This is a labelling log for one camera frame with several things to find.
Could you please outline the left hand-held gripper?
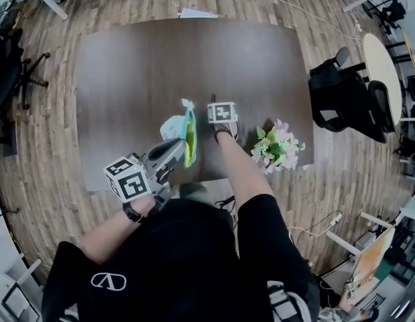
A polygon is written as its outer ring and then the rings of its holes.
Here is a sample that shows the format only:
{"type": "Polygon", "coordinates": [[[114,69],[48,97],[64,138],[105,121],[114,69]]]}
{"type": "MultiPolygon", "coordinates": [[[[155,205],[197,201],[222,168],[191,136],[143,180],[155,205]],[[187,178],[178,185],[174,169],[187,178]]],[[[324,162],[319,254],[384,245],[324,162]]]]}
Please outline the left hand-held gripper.
{"type": "Polygon", "coordinates": [[[123,202],[152,195],[160,210],[171,199],[168,177],[181,160],[186,143],[180,138],[164,140],[147,154],[122,156],[104,167],[103,172],[113,193],[123,202]]]}

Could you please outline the white table foot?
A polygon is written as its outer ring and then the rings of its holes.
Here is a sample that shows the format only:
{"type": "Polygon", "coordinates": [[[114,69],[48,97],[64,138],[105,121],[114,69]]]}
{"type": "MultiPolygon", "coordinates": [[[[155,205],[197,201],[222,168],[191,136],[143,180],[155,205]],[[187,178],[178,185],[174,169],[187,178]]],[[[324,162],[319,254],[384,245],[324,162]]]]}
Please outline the white table foot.
{"type": "Polygon", "coordinates": [[[189,9],[184,8],[181,12],[178,12],[178,18],[184,19],[184,18],[218,18],[218,15],[211,12],[205,12],[205,11],[199,11],[196,9],[189,9]]]}

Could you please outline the person's grey trouser leg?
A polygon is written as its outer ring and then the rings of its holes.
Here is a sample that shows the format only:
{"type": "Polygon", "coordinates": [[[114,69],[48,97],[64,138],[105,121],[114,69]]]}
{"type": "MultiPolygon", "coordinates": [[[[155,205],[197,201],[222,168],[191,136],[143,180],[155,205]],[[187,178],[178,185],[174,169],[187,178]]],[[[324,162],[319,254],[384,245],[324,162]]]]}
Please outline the person's grey trouser leg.
{"type": "Polygon", "coordinates": [[[209,205],[213,204],[207,188],[199,182],[181,184],[179,188],[179,195],[181,199],[189,199],[209,205]]]}

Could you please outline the black wrist watch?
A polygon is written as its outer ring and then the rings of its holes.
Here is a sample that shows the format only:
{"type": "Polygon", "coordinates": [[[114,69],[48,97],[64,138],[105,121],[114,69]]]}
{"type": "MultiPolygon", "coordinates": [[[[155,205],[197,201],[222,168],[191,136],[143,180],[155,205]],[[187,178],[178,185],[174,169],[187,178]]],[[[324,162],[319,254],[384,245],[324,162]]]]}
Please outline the black wrist watch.
{"type": "Polygon", "coordinates": [[[139,214],[132,208],[130,202],[123,204],[123,212],[126,214],[127,218],[134,223],[142,223],[145,219],[143,215],[139,214]]]}

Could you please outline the small yellow top desk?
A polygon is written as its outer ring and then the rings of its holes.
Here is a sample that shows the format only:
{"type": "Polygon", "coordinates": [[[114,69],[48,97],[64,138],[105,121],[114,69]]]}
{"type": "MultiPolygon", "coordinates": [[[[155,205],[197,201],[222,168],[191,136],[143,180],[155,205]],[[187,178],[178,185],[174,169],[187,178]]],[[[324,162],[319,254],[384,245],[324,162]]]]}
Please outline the small yellow top desk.
{"type": "Polygon", "coordinates": [[[394,64],[401,64],[401,63],[405,63],[405,62],[411,62],[412,66],[414,67],[414,70],[415,70],[415,53],[412,50],[410,40],[409,40],[409,38],[408,38],[408,36],[405,32],[402,32],[402,37],[403,37],[403,40],[401,42],[388,44],[386,46],[386,49],[390,50],[390,49],[397,48],[397,47],[400,47],[400,46],[405,46],[406,50],[407,50],[407,54],[392,56],[392,62],[394,64]]]}

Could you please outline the black office chair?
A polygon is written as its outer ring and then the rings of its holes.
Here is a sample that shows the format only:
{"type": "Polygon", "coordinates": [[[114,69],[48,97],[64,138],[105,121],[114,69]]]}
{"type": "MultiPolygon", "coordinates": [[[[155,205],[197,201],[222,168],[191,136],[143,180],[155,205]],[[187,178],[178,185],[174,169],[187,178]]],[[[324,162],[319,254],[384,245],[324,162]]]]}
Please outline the black office chair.
{"type": "Polygon", "coordinates": [[[387,87],[378,80],[365,82],[354,70],[342,69],[350,57],[342,47],[335,57],[310,70],[312,116],[320,128],[334,133],[351,128],[384,144],[395,130],[387,87]]]}
{"type": "Polygon", "coordinates": [[[406,15],[404,6],[395,0],[387,7],[384,7],[380,14],[382,24],[388,24],[395,30],[401,28],[396,22],[403,20],[406,15]]]}
{"type": "Polygon", "coordinates": [[[5,119],[4,108],[11,97],[21,95],[22,107],[29,109],[27,86],[29,84],[47,88],[49,82],[38,81],[32,74],[42,60],[48,59],[50,53],[43,53],[35,62],[22,58],[23,48],[19,47],[22,30],[13,35],[0,32],[0,119],[5,119]]]}

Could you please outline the round white table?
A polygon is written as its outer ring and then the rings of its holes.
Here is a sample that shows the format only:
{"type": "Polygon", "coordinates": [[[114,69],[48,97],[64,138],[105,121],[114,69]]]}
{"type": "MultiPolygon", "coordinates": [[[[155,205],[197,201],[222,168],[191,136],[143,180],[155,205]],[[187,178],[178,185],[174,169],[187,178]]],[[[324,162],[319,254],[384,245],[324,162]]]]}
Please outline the round white table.
{"type": "Polygon", "coordinates": [[[402,92],[395,64],[386,47],[373,34],[365,34],[362,44],[368,77],[386,86],[392,120],[397,127],[402,115],[402,92]]]}

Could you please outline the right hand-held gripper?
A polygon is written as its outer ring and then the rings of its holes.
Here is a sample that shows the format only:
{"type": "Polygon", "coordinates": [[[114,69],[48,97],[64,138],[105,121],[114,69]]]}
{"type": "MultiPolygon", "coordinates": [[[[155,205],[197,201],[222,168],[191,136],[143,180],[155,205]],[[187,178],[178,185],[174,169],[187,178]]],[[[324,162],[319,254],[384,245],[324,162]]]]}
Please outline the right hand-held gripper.
{"type": "Polygon", "coordinates": [[[215,131],[215,138],[219,132],[226,132],[234,140],[238,139],[239,122],[234,103],[210,103],[207,107],[207,115],[208,122],[215,131]]]}

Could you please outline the person's black t-shirt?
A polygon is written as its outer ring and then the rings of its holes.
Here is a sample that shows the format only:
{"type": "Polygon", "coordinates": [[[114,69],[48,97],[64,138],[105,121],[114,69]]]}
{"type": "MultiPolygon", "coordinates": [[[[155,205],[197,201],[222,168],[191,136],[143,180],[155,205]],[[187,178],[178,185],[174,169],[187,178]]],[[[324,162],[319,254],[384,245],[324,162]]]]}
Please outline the person's black t-shirt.
{"type": "Polygon", "coordinates": [[[58,245],[43,322],[76,307],[79,322],[316,322],[318,285],[291,242],[276,199],[225,212],[172,199],[104,264],[58,245]]]}

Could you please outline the pink flowers in white pot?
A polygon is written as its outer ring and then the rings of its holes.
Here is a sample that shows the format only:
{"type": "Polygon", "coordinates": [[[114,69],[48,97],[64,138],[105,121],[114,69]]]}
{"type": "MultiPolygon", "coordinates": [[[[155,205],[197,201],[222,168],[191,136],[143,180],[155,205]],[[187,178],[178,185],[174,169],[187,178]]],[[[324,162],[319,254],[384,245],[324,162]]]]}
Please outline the pink flowers in white pot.
{"type": "Polygon", "coordinates": [[[294,170],[298,154],[305,150],[306,144],[300,142],[290,131],[289,124],[277,119],[274,126],[266,132],[257,126],[257,143],[251,150],[251,159],[264,174],[281,170],[294,170]]]}

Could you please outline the person's right forearm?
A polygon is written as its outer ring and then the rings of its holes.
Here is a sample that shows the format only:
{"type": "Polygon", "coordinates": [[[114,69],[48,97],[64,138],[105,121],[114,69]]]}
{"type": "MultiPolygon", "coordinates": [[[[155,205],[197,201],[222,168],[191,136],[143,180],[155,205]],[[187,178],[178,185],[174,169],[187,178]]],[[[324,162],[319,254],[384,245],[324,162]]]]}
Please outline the person's right forearm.
{"type": "Polygon", "coordinates": [[[215,139],[223,156],[237,208],[258,195],[273,195],[264,175],[237,140],[226,132],[219,132],[215,139]]]}

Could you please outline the person's left forearm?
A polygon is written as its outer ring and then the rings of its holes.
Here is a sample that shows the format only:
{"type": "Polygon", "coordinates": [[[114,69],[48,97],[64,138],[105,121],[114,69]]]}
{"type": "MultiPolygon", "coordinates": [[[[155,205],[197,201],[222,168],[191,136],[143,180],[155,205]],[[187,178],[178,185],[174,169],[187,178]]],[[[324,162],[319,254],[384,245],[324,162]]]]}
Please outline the person's left forearm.
{"type": "Polygon", "coordinates": [[[123,242],[140,226],[141,223],[130,220],[125,212],[120,210],[83,235],[78,247],[87,258],[96,264],[102,264],[109,260],[123,242]]]}

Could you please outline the light blue pencil pouch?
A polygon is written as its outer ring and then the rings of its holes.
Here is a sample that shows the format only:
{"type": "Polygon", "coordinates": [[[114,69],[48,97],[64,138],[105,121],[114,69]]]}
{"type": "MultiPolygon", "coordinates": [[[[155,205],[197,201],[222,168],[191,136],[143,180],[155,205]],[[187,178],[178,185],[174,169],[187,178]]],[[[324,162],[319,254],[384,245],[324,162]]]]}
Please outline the light blue pencil pouch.
{"type": "Polygon", "coordinates": [[[182,99],[186,109],[184,115],[174,115],[166,120],[160,128],[163,140],[179,138],[186,142],[184,151],[184,166],[189,168],[196,160],[197,132],[194,104],[188,99],[182,99]]]}

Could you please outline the white frame wooden desk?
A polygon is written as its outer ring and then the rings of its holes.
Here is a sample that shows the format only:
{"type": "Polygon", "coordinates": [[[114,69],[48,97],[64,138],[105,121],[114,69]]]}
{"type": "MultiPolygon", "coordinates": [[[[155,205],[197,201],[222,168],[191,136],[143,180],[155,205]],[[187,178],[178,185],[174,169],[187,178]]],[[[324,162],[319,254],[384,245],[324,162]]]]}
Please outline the white frame wooden desk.
{"type": "Polygon", "coordinates": [[[335,233],[331,231],[326,232],[326,236],[339,244],[342,248],[346,249],[349,253],[355,257],[355,265],[352,269],[351,276],[349,277],[352,285],[357,288],[371,280],[378,269],[384,254],[390,248],[392,240],[396,231],[396,224],[388,223],[377,217],[369,215],[364,212],[360,212],[359,215],[367,219],[380,227],[384,227],[386,230],[381,232],[376,239],[363,250],[358,250],[355,246],[352,246],[349,242],[343,240],[335,233]]]}

